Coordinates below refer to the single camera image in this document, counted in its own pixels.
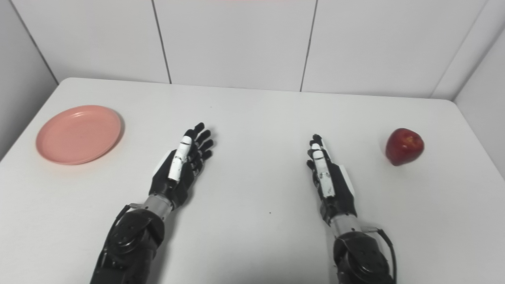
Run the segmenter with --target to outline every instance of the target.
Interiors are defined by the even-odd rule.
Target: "cable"
[[[394,253],[393,242],[389,239],[383,229],[378,229],[377,233],[384,239],[391,251],[391,260],[393,261],[393,284],[396,284],[396,255]]]

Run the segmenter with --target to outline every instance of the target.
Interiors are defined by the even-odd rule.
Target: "apple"
[[[393,131],[386,144],[386,157],[394,166],[403,165],[417,159],[424,150],[424,141],[410,129],[398,128]]]

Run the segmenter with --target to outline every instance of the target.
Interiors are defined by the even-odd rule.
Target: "white tabletop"
[[[87,104],[122,116],[119,144],[84,165],[44,160],[39,129]],[[160,158],[200,121],[214,156],[169,216],[150,283],[337,283],[305,165],[313,133],[346,166],[359,218],[393,240],[399,284],[503,283],[505,182],[449,101],[75,78],[0,163],[1,282],[89,283],[117,213],[145,200]],[[399,127],[426,150],[394,167],[383,149]]]

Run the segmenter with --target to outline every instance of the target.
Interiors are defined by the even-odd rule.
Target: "white wall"
[[[0,0],[0,159],[56,82],[8,0]]]
[[[319,0],[303,90],[428,98],[486,3]]]
[[[169,82],[149,0],[13,0],[57,80]]]
[[[58,80],[167,64],[176,84],[444,99],[505,23],[505,0],[13,2]]]
[[[173,84],[300,90],[315,0],[156,0]]]
[[[505,177],[505,32],[456,97],[456,104]]]

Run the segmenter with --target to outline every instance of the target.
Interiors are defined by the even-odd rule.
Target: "pink plate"
[[[119,138],[121,120],[113,110],[80,106],[50,119],[39,131],[36,146],[46,159],[78,165],[105,154]]]

